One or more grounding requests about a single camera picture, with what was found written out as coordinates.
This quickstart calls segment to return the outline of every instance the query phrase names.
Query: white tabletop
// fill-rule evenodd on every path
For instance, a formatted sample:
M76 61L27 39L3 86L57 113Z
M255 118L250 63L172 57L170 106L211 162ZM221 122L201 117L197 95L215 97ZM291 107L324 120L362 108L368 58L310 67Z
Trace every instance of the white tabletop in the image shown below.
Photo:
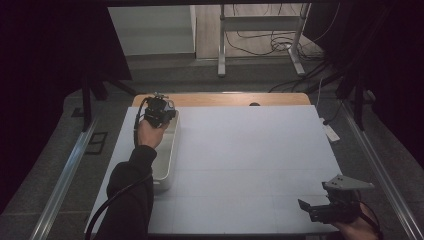
M155 195L150 233L303 234L333 231L299 208L328 204L321 182L341 171L314 106L180 107L171 189ZM134 147L129 108L93 210ZM97 232L101 217L93 233Z

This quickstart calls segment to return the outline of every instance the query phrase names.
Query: black sleeve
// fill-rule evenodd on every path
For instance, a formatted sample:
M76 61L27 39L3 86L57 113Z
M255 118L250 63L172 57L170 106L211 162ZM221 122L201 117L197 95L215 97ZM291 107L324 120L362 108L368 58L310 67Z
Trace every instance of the black sleeve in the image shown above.
M137 146L128 162L121 162L113 170L107 195L145 178L151 172L156 151L148 146ZM95 239L147 239L147 228L153 207L153 178L117 198L108 208Z

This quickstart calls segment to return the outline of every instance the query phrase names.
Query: white wall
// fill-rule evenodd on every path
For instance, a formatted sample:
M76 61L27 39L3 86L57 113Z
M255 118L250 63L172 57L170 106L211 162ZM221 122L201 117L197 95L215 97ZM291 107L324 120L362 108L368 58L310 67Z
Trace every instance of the white wall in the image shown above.
M109 13L126 56L194 52L190 6L116 7Z

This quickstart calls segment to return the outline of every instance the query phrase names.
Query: person's arm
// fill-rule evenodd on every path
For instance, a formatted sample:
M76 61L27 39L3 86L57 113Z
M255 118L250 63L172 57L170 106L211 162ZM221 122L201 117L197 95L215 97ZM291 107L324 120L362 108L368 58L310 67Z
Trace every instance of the person's arm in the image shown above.
M361 203L362 212L370 218L372 221L376 222L374 216L371 214L370 210ZM378 240L378 233L376 230L361 217L358 217L352 223L341 223L336 222L332 223L333 226L338 228L342 233L345 240Z
M119 190L145 178L151 172L156 148L162 140L163 128L152 128L143 120L138 129L139 146L128 162L119 163L113 170L107 187L111 198ZM153 207L153 178L117 198L108 208L95 239L147 239Z

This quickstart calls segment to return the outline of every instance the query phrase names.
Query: hand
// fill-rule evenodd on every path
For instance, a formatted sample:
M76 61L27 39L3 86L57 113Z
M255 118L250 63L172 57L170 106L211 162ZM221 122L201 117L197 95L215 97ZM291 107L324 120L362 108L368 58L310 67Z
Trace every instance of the hand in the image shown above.
M163 134L169 124L153 128L147 120L142 120L138 126L138 145L147 145L155 149L162 141Z
M376 222L370 210L362 203L361 210L371 220ZM378 240L378 235L374 232L373 227L360 217L349 224L335 222L332 225L340 230L346 240Z

